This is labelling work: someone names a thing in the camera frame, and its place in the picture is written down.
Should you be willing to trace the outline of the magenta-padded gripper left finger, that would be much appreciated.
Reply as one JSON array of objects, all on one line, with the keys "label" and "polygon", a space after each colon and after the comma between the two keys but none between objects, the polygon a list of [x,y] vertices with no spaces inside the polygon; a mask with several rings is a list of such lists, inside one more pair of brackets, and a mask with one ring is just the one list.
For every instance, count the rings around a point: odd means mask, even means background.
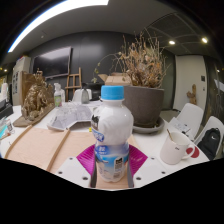
[{"label": "magenta-padded gripper left finger", "polygon": [[76,157],[68,157],[56,171],[56,175],[84,188],[95,188],[97,168],[94,145],[89,146]]}]

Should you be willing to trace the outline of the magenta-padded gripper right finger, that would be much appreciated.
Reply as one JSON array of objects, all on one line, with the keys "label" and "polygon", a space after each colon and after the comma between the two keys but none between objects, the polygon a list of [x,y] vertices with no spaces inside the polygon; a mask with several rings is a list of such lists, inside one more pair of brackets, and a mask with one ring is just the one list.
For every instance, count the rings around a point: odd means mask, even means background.
[{"label": "magenta-padded gripper right finger", "polygon": [[140,188],[167,175],[160,161],[148,157],[133,145],[129,146],[127,180],[129,188]]}]

